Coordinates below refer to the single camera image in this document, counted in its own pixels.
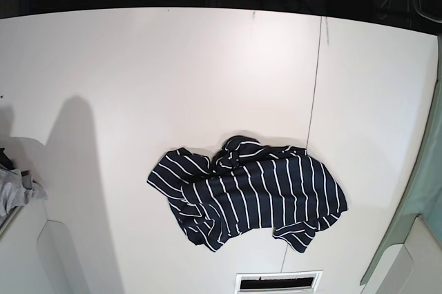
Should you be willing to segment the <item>grey cloth pile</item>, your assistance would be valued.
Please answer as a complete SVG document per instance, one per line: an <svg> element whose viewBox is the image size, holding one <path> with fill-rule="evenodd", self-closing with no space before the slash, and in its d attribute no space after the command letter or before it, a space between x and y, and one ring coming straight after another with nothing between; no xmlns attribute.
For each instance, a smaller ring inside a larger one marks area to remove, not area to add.
<svg viewBox="0 0 442 294"><path fill-rule="evenodd" d="M46 198L44 188L33 180L31 174L1 166L1 221L16 207Z"/></svg>

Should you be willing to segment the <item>navy white striped t-shirt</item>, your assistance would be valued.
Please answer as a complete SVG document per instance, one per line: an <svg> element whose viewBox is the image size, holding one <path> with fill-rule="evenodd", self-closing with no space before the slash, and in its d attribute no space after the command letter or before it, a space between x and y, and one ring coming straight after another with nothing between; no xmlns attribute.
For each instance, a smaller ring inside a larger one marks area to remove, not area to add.
<svg viewBox="0 0 442 294"><path fill-rule="evenodd" d="M147 182L168 199L193 244L217 251L259 228L303 253L316 234L347 211L326 166L304 148L266 146L234 136L213 156L185 148L167 152Z"/></svg>

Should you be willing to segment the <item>white slotted vent tray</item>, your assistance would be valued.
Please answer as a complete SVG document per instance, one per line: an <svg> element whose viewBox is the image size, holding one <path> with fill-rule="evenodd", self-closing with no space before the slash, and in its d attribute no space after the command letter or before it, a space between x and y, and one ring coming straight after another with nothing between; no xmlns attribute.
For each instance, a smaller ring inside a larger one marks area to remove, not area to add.
<svg viewBox="0 0 442 294"><path fill-rule="evenodd" d="M315 293L322 275L323 271L237 274L235 282L235 293Z"/></svg>

